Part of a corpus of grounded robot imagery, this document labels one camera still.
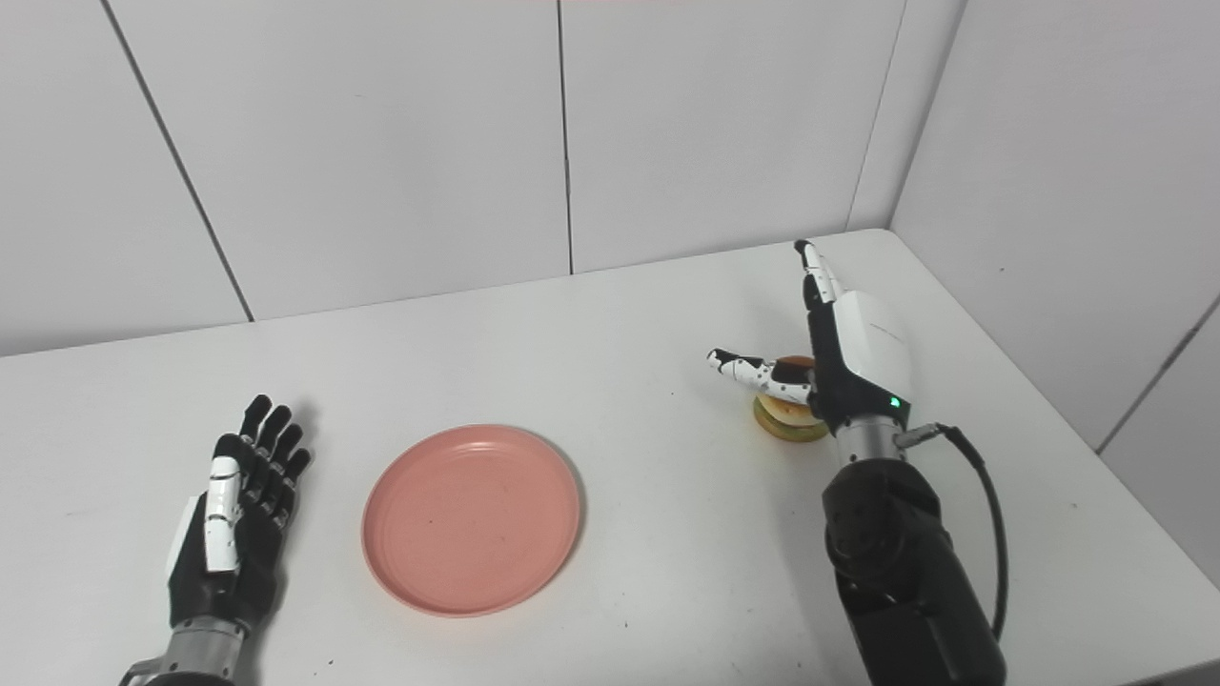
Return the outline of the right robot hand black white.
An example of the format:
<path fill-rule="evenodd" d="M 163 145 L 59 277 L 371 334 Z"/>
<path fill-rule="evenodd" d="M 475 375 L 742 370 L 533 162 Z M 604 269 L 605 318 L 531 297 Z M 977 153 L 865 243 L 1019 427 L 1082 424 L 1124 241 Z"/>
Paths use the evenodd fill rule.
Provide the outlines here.
<path fill-rule="evenodd" d="M 797 240 L 794 248 L 804 269 L 811 360 L 767 360 L 715 348 L 708 365 L 756 395 L 804 406 L 832 433 L 867 417 L 884 417 L 905 431 L 914 374 L 902 317 L 876 295 L 842 286 L 810 240 Z"/>

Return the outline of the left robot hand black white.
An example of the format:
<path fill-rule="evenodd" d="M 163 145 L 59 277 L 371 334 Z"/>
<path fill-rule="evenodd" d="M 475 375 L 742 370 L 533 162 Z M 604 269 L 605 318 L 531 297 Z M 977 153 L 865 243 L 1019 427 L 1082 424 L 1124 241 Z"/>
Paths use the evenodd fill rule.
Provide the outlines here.
<path fill-rule="evenodd" d="M 171 626 L 214 616 L 251 634 L 274 610 L 281 553 L 314 459 L 303 435 L 292 408 L 261 394 L 239 430 L 217 439 L 207 486 L 170 555 Z"/>

